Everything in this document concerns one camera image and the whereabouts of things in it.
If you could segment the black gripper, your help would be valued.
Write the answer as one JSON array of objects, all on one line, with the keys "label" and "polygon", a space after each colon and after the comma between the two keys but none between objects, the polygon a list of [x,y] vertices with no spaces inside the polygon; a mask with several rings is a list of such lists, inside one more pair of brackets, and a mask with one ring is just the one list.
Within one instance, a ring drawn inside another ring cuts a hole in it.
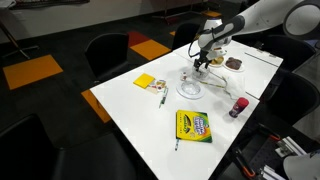
[{"label": "black gripper", "polygon": [[207,54],[208,52],[207,51],[204,51],[204,50],[201,50],[199,52],[199,57],[195,60],[194,62],[194,68],[195,68],[195,71],[199,71],[199,66],[203,66],[203,69],[207,70],[208,69],[208,66],[209,66],[209,63],[211,62],[210,59],[207,58]]}]

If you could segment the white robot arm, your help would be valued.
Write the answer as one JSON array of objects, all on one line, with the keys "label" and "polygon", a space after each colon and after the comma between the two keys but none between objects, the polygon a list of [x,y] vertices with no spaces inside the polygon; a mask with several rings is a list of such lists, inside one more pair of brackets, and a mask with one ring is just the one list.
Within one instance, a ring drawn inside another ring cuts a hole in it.
[{"label": "white robot arm", "polygon": [[265,31],[283,26],[287,36],[298,40],[320,38],[320,0],[258,0],[233,18],[221,22],[208,19],[199,32],[200,57],[194,61],[194,69],[224,55],[216,51],[230,43],[231,37]]}]

